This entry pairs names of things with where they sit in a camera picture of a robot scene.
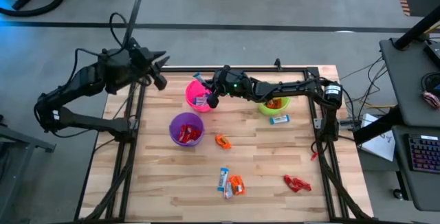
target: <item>purple bowl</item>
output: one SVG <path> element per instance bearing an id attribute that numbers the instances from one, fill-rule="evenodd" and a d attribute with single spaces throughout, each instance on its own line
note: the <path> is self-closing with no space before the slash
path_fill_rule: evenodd
<path id="1" fill-rule="evenodd" d="M 201 131 L 199 138 L 187 144 L 179 142 L 180 128 L 184 124 L 198 128 Z M 195 115 L 194 113 L 180 113 L 179 115 L 174 117 L 173 121 L 171 121 L 170 124 L 171 139 L 173 139 L 173 141 L 176 144 L 179 144 L 180 146 L 196 146 L 201 141 L 204 134 L 205 134 L 204 123 L 201 121 L 200 117 L 198 115 Z"/>

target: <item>black hose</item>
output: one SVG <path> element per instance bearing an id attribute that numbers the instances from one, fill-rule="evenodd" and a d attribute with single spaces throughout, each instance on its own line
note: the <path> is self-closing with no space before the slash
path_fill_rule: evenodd
<path id="1" fill-rule="evenodd" d="M 24 2 L 24 4 L 26 4 L 30 0 L 18 0 L 18 1 L 22 1 L 22 2 Z M 34 10 L 26 10 L 26 11 L 14 11 L 14 10 L 6 10 L 3 8 L 0 8 L 0 14 L 14 16 L 14 17 L 37 16 L 37 15 L 45 14 L 49 11 L 52 11 L 53 9 L 57 8 L 62 2 L 63 2 L 63 0 L 54 0 L 53 2 L 51 2 L 50 4 L 48 4 L 42 8 L 37 8 Z"/>

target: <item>orange snack wrapper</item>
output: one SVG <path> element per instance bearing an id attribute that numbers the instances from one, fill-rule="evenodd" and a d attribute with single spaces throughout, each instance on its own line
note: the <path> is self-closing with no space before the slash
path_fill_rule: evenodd
<path id="1" fill-rule="evenodd" d="M 245 194 L 245 185 L 239 175 L 232 175 L 229 180 L 231 181 L 234 195 Z"/>
<path id="2" fill-rule="evenodd" d="M 231 148 L 231 143 L 228 141 L 228 139 L 224 135 L 216 135 L 215 142 L 218 145 L 220 145 L 220 147 L 222 147 L 223 149 Z"/>

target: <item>yellow-green bowl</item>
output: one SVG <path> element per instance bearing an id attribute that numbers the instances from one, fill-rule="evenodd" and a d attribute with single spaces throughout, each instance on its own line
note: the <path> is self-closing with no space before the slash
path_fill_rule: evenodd
<path id="1" fill-rule="evenodd" d="M 263 103 L 258 104 L 258 109 L 263 115 L 273 116 L 281 113 L 282 110 L 286 109 L 289 103 L 290 103 L 290 98 L 283 97 L 281 98 L 281 108 L 279 109 L 270 109 L 267 106 L 265 106 Z"/>

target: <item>plastic bowl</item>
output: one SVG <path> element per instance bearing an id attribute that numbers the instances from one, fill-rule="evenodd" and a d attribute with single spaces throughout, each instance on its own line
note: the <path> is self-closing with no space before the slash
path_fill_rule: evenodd
<path id="1" fill-rule="evenodd" d="M 179 142 L 180 128 L 184 124 L 198 128 L 201 131 L 199 138 L 187 144 Z M 201 121 L 200 117 L 198 115 L 195 115 L 194 113 L 181 113 L 176 117 L 174 117 L 173 121 L 171 121 L 170 124 L 171 139 L 173 139 L 173 141 L 176 144 L 179 144 L 180 146 L 196 146 L 198 145 L 198 143 L 200 143 L 204 134 L 205 134 L 204 123 Z"/>
<path id="2" fill-rule="evenodd" d="M 211 94 L 211 91 L 207 90 L 197 80 L 194 80 L 186 87 L 186 90 L 185 90 L 186 102 L 195 111 L 202 112 L 202 113 L 209 112 L 212 110 L 212 108 L 209 107 L 208 103 L 206 103 L 203 106 L 197 106 L 197 105 L 193 104 L 194 98 L 202 97 L 205 93 Z"/>
<path id="3" fill-rule="evenodd" d="M 279 108 L 279 109 L 270 109 L 263 103 L 258 104 L 258 109 L 260 110 L 260 112 L 263 115 L 273 116 L 273 115 L 281 113 L 282 110 L 286 109 L 287 106 L 289 105 L 289 103 L 290 103 L 290 98 L 283 97 L 283 98 L 281 98 L 281 108 Z"/>

